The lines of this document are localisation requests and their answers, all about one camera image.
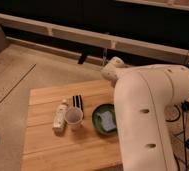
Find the black and white striped object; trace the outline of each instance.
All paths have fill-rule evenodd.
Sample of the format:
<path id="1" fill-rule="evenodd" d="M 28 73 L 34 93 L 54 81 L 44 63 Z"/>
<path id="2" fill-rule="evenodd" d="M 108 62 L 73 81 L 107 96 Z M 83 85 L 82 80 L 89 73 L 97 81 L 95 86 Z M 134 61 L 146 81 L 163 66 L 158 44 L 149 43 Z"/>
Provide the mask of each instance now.
<path id="1" fill-rule="evenodd" d="M 72 97 L 73 100 L 73 106 L 78 107 L 83 111 L 83 100 L 81 95 L 75 95 Z"/>

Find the gray floor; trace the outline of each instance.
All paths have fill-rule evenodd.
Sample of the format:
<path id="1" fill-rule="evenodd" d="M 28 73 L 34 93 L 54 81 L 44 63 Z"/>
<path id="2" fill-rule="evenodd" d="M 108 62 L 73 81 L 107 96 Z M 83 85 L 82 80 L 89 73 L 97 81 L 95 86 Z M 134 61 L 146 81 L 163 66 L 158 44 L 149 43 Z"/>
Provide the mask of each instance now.
<path id="1" fill-rule="evenodd" d="M 30 89 L 102 79 L 101 67 L 76 63 L 14 44 L 0 54 L 0 171 L 20 170 Z M 171 133 L 181 130 L 180 122 L 168 125 Z M 189 136 L 189 117 L 187 129 Z M 183 159 L 182 143 L 172 138 L 172 144 Z"/>

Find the white cup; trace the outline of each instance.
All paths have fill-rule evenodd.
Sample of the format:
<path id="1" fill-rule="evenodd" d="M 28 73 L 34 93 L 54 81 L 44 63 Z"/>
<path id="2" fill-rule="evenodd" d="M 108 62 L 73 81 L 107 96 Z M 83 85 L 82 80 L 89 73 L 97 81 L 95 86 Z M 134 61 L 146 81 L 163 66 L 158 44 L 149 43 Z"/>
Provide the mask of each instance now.
<path id="1" fill-rule="evenodd" d="M 65 113 L 65 121 L 71 126 L 71 130 L 75 131 L 81 127 L 83 120 L 83 112 L 78 107 L 70 107 Z"/>

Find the dark wall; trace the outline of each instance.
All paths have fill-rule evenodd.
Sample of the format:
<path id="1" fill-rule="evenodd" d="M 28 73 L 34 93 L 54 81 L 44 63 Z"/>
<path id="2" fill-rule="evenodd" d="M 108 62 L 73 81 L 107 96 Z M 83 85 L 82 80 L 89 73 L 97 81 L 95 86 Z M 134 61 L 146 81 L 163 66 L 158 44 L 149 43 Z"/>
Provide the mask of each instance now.
<path id="1" fill-rule="evenodd" d="M 0 0 L 0 12 L 189 48 L 189 11 L 114 0 Z"/>

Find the bottle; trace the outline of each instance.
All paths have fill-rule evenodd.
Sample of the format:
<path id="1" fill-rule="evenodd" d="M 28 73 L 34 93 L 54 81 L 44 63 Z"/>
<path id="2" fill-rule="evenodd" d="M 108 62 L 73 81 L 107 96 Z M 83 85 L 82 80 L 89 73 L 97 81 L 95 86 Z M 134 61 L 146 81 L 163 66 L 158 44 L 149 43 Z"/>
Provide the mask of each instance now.
<path id="1" fill-rule="evenodd" d="M 62 133 L 65 128 L 65 119 L 64 115 L 68 109 L 67 100 L 64 99 L 62 103 L 57 107 L 54 122 L 53 122 L 53 130 L 55 133 Z"/>

